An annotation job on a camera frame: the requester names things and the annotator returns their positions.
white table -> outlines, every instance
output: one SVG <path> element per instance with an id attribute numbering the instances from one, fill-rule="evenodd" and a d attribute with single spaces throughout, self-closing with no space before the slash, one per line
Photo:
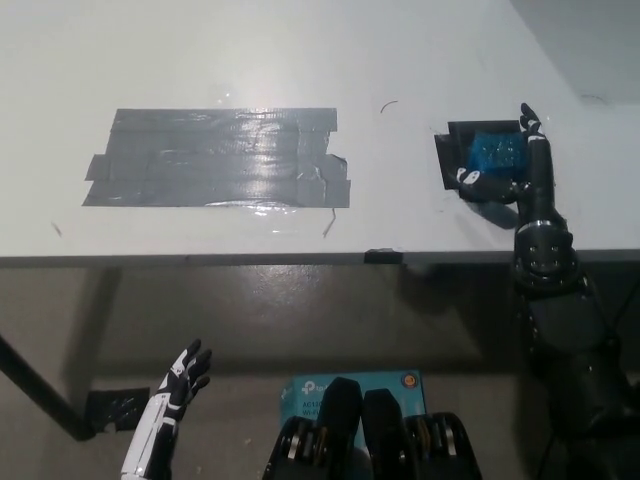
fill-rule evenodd
<path id="1" fill-rule="evenodd" d="M 507 258 L 445 191 L 433 135 L 543 117 L 591 259 L 640 258 L 640 6 L 624 0 L 4 0 L 0 264 Z M 383 114 L 381 107 L 392 100 Z M 335 107 L 351 207 L 89 208 L 118 108 Z"/>

white robotic hand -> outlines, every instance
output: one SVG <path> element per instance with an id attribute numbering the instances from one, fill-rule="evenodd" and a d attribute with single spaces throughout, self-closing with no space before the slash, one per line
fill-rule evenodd
<path id="1" fill-rule="evenodd" d="M 194 341 L 175 361 L 151 397 L 122 465 L 121 480 L 170 480 L 178 422 L 198 390 L 209 383 L 211 350 Z"/>

blue sponge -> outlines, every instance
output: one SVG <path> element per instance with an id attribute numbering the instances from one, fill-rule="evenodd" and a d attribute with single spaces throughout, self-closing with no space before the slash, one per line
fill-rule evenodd
<path id="1" fill-rule="evenodd" d="M 526 147 L 521 133 L 476 133 L 469 149 L 469 170 L 520 181 L 526 167 Z"/>

gray floor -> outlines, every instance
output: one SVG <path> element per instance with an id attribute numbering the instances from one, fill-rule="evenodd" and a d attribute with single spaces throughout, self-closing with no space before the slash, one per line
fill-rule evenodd
<path id="1" fill-rule="evenodd" d="M 613 311 L 637 268 L 596 270 Z M 213 379 L 184 421 L 177 480 L 259 479 L 292 373 L 409 367 L 424 372 L 429 410 L 463 419 L 486 479 L 530 478 L 549 431 L 543 392 L 520 374 L 507 270 L 436 280 L 391 266 L 3 270 L 0 332 L 78 404 L 89 388 L 157 385 L 202 338 Z M 633 371 L 638 303 L 621 330 Z M 0 478 L 119 478 L 131 433 L 74 443 L 4 377 L 0 391 Z M 561 478 L 561 458 L 547 478 Z"/>

black table leg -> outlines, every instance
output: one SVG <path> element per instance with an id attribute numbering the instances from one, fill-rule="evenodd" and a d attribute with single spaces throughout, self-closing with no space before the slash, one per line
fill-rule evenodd
<path id="1" fill-rule="evenodd" d="M 76 413 L 2 336 L 0 370 L 75 440 L 89 440 L 95 436 L 91 424 Z"/>

